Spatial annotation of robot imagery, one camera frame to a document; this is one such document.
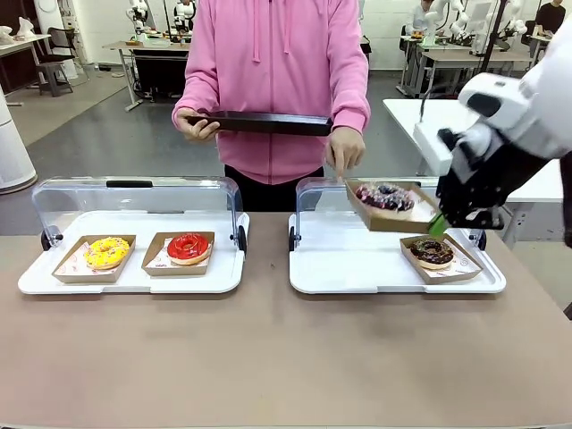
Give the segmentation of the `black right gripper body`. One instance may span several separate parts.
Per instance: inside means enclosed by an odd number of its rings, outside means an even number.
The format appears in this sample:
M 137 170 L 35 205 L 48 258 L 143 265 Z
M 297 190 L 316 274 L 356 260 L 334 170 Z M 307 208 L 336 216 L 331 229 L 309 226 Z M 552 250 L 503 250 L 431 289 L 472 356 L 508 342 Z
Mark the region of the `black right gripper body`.
M 501 206 L 512 191 L 548 163 L 491 128 L 463 132 L 441 129 L 437 136 L 452 154 L 449 172 L 439 179 L 437 187 L 444 213 Z

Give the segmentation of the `person's left hand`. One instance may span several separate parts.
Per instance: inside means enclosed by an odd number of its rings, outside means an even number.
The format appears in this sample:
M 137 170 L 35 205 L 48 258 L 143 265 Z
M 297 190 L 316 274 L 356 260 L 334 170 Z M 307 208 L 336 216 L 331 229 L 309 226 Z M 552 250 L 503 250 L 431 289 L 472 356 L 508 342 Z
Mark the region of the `person's left hand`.
M 328 139 L 326 162 L 341 179 L 360 164 L 365 152 L 366 144 L 360 132 L 350 127 L 337 127 Z

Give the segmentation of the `person's right hand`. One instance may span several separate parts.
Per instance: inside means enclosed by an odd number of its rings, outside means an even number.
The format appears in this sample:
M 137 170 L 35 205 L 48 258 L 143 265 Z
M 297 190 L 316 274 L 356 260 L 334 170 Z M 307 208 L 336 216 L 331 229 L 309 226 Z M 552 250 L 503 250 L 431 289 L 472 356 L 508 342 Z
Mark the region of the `person's right hand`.
M 212 139 L 220 128 L 219 122 L 209 122 L 193 109 L 181 108 L 174 115 L 176 128 L 191 142 L 205 142 Z

